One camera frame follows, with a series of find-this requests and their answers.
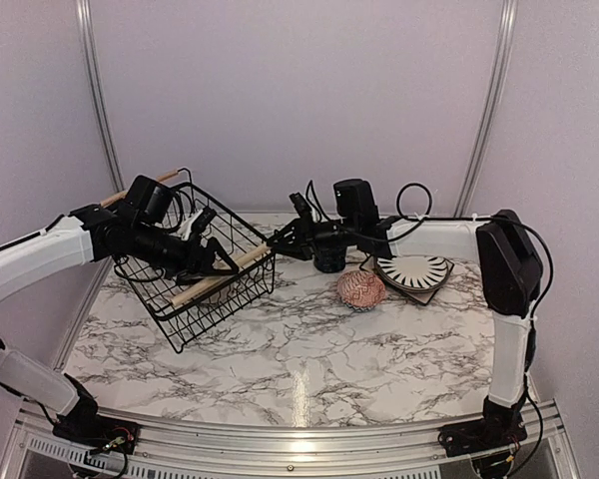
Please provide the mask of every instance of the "marble countertop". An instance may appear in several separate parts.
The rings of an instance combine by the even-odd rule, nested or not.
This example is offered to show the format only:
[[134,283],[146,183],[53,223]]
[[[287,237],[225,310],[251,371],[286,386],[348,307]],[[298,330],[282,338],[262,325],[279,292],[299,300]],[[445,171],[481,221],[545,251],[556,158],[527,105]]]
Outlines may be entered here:
[[[244,218],[268,234],[292,217]],[[65,371],[102,406],[214,423],[379,425],[481,410],[494,330],[476,264],[456,260],[429,306],[391,292],[364,313],[338,301],[338,277],[278,257],[272,294],[176,354],[111,272]]]

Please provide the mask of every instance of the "basket handle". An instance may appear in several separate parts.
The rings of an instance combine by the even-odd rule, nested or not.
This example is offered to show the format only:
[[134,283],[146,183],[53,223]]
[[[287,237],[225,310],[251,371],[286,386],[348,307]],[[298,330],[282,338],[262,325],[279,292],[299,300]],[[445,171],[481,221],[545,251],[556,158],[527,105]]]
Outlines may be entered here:
[[[238,265],[238,267],[245,267],[250,262],[256,260],[258,257],[266,254],[271,250],[271,247],[266,243],[260,244],[258,247],[246,252],[245,254],[234,257],[234,261]],[[213,277],[205,277],[201,281],[197,282],[189,289],[182,291],[179,294],[176,294],[171,298],[171,305],[173,307],[179,307],[185,302],[190,301],[191,299],[196,298],[197,296],[201,296],[205,292],[209,291],[213,287],[216,287],[223,282],[231,279],[232,276],[213,276]]]
[[[166,180],[170,180],[172,177],[176,177],[179,173],[180,173],[180,170],[173,170],[172,172],[164,173],[163,175],[156,178],[156,182],[163,183]],[[100,206],[102,208],[106,208],[106,207],[112,205],[117,200],[121,200],[123,197],[125,197],[127,195],[127,191],[128,190],[124,190],[123,192],[118,192],[118,193],[115,193],[114,195],[110,195],[105,200],[100,201]]]

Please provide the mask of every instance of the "black wire basket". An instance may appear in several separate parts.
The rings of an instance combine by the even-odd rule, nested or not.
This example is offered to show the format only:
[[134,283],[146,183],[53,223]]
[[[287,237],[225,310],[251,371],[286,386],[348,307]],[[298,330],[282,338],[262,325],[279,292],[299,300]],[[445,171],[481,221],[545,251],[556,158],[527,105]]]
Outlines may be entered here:
[[[267,238],[189,180],[171,187],[176,193],[163,229],[173,231],[183,217],[203,207],[218,214],[203,233],[205,239],[214,237],[232,257],[247,253],[266,242]],[[171,299],[187,290],[189,285],[177,285],[164,277],[160,268],[130,256],[114,257],[115,273],[126,279],[151,318],[177,353],[184,346],[205,333],[230,315],[236,313],[275,286],[276,257],[271,251],[227,276],[221,283],[181,306],[173,306]]]

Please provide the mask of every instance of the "stack of plates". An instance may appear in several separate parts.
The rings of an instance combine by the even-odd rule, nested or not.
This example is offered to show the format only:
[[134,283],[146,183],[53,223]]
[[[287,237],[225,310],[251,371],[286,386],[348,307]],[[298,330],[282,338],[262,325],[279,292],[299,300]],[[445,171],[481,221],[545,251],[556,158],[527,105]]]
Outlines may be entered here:
[[452,261],[439,256],[378,258],[375,265],[387,284],[421,304],[430,302],[454,267]]

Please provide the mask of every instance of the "striped plate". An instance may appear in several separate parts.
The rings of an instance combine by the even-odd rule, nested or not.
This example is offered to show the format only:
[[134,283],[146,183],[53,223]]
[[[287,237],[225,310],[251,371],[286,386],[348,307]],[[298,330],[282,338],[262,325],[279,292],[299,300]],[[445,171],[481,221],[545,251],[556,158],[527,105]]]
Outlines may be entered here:
[[411,292],[435,291],[450,274],[447,261],[439,256],[378,258],[376,265],[379,276],[391,285]]

